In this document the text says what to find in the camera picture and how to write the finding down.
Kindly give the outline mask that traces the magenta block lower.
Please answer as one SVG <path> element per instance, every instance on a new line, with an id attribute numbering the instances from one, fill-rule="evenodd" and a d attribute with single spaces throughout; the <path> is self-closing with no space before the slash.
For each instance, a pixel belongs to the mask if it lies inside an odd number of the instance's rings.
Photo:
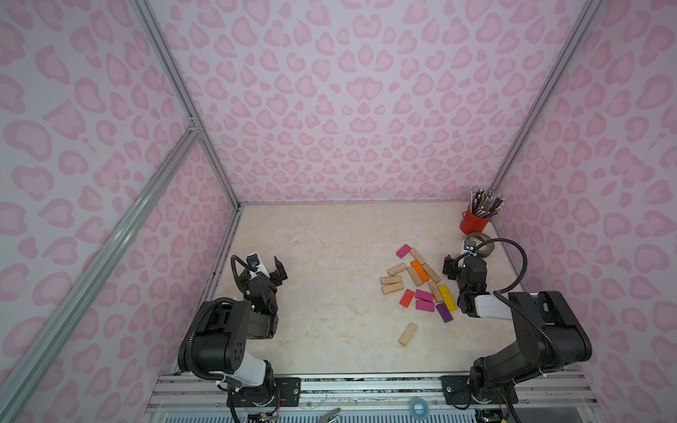
<path id="1" fill-rule="evenodd" d="M 433 303 L 432 301 L 417 300 L 415 306 L 417 310 L 426 312 L 435 311 L 435 303 Z"/>

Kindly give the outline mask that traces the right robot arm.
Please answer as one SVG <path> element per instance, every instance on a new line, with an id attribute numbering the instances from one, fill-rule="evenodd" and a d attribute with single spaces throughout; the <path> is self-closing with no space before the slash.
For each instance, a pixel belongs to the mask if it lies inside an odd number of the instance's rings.
<path id="1" fill-rule="evenodd" d="M 592 358 L 592 342 L 561 293 L 489 292 L 486 261 L 470 255 L 446 257 L 443 274 L 458 282 L 457 304 L 465 315 L 510 320 L 516 337 L 475 360 L 466 379 L 443 376 L 447 405 L 516 405 L 518 384 Z"/>

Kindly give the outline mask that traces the orange block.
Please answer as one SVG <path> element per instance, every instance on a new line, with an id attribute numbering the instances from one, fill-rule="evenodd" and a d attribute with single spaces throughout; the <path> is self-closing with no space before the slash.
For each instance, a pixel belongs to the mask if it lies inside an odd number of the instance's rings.
<path id="1" fill-rule="evenodd" d="M 421 285 L 422 283 L 429 282 L 430 277 L 428 273 L 424 270 L 423 265 L 418 261 L 414 260 L 411 263 L 414 274 L 416 275 L 416 284 Z"/>

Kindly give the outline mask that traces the natural wood block slanted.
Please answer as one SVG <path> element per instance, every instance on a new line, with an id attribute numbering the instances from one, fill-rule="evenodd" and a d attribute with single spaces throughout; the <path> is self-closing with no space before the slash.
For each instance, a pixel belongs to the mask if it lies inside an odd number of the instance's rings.
<path id="1" fill-rule="evenodd" d="M 431 281 L 439 283 L 442 280 L 438 273 L 429 264 L 423 264 L 422 267 Z"/>

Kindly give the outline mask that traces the magenta block upper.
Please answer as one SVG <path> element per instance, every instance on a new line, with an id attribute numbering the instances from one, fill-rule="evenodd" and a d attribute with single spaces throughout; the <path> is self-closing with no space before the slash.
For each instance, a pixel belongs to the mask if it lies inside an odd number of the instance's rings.
<path id="1" fill-rule="evenodd" d="M 434 302 L 435 297 L 430 292 L 416 290 L 414 297 L 419 301 Z"/>

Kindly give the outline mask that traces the magenta block far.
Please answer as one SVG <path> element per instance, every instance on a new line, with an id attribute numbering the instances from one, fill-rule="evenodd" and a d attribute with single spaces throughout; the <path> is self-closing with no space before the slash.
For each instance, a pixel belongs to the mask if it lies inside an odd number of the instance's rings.
<path id="1" fill-rule="evenodd" d="M 411 250 L 412 248 L 408 244 L 405 244 L 396 252 L 396 256 L 399 258 L 404 258 L 410 253 Z"/>

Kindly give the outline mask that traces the red pen cup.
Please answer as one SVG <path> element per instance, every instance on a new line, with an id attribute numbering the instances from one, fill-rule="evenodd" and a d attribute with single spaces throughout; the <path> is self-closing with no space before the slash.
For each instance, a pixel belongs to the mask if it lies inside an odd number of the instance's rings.
<path id="1" fill-rule="evenodd" d="M 475 216 L 471 211 L 466 210 L 462 213 L 462 220 L 459 229 L 463 234 L 483 233 L 491 218 L 481 218 Z"/>

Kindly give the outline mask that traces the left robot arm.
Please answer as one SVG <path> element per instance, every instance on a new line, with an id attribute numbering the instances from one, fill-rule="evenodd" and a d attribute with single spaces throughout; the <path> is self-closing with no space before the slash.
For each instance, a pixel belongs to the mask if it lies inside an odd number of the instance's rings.
<path id="1" fill-rule="evenodd" d="M 280 398 L 269 361 L 247 352 L 249 340 L 272 339 L 278 329 L 277 294 L 287 272 L 279 259 L 268 271 L 253 253 L 230 259 L 234 282 L 243 299 L 204 301 L 192 320 L 177 356 L 179 368 L 211 381 L 229 395 L 232 406 L 269 405 Z"/>

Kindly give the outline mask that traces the yellow block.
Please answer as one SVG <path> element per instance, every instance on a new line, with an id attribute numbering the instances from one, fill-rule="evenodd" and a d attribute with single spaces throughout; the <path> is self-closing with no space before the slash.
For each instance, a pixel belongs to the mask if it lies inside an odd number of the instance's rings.
<path id="1" fill-rule="evenodd" d="M 447 287 L 446 285 L 440 285 L 438 289 L 444 300 L 444 304 L 446 305 L 449 312 L 457 310 L 458 308 L 456 305 L 456 301 L 454 300 L 449 287 Z"/>

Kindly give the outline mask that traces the red block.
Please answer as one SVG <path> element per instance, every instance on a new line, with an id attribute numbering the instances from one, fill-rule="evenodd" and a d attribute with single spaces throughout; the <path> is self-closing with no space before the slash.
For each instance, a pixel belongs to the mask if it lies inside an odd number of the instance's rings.
<path id="1" fill-rule="evenodd" d="M 407 289 L 400 300 L 400 306 L 409 308 L 415 296 L 415 292 Z"/>

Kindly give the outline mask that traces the magenta block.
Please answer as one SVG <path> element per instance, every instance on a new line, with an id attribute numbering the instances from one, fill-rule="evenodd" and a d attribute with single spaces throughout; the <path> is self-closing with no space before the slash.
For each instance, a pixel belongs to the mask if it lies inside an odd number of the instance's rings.
<path id="1" fill-rule="evenodd" d="M 416 290 L 414 297 L 419 301 L 434 302 L 435 297 L 430 292 Z"/>
<path id="2" fill-rule="evenodd" d="M 417 300 L 415 306 L 417 310 L 426 312 L 435 311 L 435 303 L 433 303 L 432 301 Z"/>
<path id="3" fill-rule="evenodd" d="M 405 244 L 396 252 L 396 256 L 399 258 L 404 258 L 410 253 L 411 250 L 412 248 L 408 244 Z"/>

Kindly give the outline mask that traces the purple block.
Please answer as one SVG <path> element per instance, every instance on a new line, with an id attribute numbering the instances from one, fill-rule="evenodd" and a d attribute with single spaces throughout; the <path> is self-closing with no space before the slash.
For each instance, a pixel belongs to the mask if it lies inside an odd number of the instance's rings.
<path id="1" fill-rule="evenodd" d="M 452 313 L 444 303 L 438 303 L 435 308 L 437 309 L 437 312 L 444 323 L 449 323 L 453 320 Z"/>

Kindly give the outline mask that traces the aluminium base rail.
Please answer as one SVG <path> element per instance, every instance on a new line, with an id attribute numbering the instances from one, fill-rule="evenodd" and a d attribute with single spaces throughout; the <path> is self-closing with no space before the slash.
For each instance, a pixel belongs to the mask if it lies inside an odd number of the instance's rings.
<path id="1" fill-rule="evenodd" d="M 515 387 L 516 405 L 445 402 L 441 382 L 452 373 L 283 375 L 269 405 L 232 406 L 212 382 L 193 375 L 157 382 L 146 422 L 603 422 L 601 403 L 579 371 L 562 371 Z"/>

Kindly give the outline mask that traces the dark tape roll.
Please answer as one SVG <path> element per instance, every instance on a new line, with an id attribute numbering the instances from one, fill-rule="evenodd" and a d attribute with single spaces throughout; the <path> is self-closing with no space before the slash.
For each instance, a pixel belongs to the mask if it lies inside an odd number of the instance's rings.
<path id="1" fill-rule="evenodd" d="M 487 258 L 491 256 L 495 250 L 494 243 L 488 243 L 490 236 L 483 233 L 473 233 L 466 236 L 465 239 L 472 238 L 477 241 L 477 255 L 476 257 Z"/>

